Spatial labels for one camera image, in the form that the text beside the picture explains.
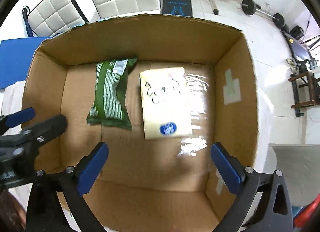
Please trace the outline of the green snack bag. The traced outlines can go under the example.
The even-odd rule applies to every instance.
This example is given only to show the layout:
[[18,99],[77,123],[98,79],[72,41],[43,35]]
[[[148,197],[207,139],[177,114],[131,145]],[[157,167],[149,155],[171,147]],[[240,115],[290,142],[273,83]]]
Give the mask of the green snack bag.
[[87,124],[132,129],[125,96],[128,77],[136,62],[136,58],[131,58],[96,64],[94,102],[86,118]]

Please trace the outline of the yellow tissue pack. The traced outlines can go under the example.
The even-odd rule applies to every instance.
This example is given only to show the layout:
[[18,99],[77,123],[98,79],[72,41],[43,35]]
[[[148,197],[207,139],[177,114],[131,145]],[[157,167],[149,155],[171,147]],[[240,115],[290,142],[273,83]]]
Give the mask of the yellow tissue pack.
[[183,137],[193,133],[189,90],[183,67],[139,73],[144,138]]

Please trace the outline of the white tablecloth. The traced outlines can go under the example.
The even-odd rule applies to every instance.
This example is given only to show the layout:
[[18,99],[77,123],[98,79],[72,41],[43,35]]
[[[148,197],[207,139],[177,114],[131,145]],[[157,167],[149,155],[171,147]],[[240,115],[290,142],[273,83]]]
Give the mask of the white tablecloth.
[[[104,231],[83,196],[91,190],[108,159],[107,144],[99,142],[78,165],[69,166],[63,172],[46,174],[43,170],[35,170],[39,148],[65,132],[67,119],[64,115],[56,115],[21,133],[7,134],[8,130],[34,116],[33,108],[1,116],[1,188],[32,185],[26,208],[26,230],[72,231],[57,196],[62,192],[81,231]],[[212,159],[230,192],[238,195],[217,230],[237,231],[255,195],[272,192],[274,175],[258,173],[250,166],[243,167],[219,143],[212,147]]]

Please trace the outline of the grey plastic chair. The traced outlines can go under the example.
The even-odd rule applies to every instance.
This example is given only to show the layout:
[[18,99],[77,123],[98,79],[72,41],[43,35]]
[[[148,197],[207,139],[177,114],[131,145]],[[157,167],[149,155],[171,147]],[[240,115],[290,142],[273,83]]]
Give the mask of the grey plastic chair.
[[319,145],[269,145],[274,168],[285,177],[290,202],[301,207],[319,194]]

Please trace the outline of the blue floor mat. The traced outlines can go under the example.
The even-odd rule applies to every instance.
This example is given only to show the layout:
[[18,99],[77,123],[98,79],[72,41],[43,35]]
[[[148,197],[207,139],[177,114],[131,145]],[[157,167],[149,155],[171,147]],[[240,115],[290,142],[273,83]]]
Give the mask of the blue floor mat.
[[28,37],[1,41],[0,88],[25,81],[33,54],[49,37]]

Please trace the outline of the left white padded chair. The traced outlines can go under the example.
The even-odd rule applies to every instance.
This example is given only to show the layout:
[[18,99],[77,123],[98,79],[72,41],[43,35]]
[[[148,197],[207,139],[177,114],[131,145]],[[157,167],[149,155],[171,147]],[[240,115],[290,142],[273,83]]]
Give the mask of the left white padded chair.
[[32,10],[22,8],[28,37],[53,37],[88,22],[76,0],[42,0]]

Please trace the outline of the milk carton cardboard box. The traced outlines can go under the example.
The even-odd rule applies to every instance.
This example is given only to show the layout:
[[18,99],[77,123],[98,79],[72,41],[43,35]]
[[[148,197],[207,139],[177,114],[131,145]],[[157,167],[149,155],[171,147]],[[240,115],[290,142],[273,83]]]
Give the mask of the milk carton cardboard box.
[[[99,62],[135,59],[125,107],[132,128],[90,125]],[[233,196],[218,189],[215,142],[245,166],[257,153],[253,62],[244,34],[190,17],[138,15],[75,27],[35,51],[23,94],[35,121],[63,114],[66,132],[37,169],[76,165],[105,142],[109,157],[85,201],[117,231],[212,231]]]

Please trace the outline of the brown wooden chair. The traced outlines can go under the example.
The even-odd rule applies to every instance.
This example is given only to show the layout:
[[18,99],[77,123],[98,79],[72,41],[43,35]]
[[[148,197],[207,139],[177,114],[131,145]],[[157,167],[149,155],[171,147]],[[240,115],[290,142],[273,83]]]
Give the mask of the brown wooden chair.
[[292,85],[294,103],[291,108],[296,117],[304,116],[303,108],[319,106],[319,78],[310,70],[292,74],[288,81]]

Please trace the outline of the black treadmill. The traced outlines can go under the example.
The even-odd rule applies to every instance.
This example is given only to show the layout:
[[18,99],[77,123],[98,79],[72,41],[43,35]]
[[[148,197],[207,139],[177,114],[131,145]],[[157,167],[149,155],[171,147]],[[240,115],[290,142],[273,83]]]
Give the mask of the black treadmill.
[[291,27],[284,24],[281,31],[295,60],[319,67],[319,26],[311,13],[303,12]]

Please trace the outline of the floor barbell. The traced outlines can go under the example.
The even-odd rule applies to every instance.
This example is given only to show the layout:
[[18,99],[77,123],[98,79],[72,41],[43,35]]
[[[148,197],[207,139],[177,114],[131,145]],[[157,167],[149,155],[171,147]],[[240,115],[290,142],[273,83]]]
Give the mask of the floor barbell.
[[253,0],[242,0],[240,6],[241,6],[241,9],[244,12],[244,14],[246,14],[248,16],[252,16],[258,12],[260,14],[263,14],[263,15],[271,18],[273,23],[279,29],[281,29],[285,25],[284,17],[281,14],[275,13],[274,15],[271,15],[271,14],[263,11],[261,9],[261,7],[259,5],[257,5]]

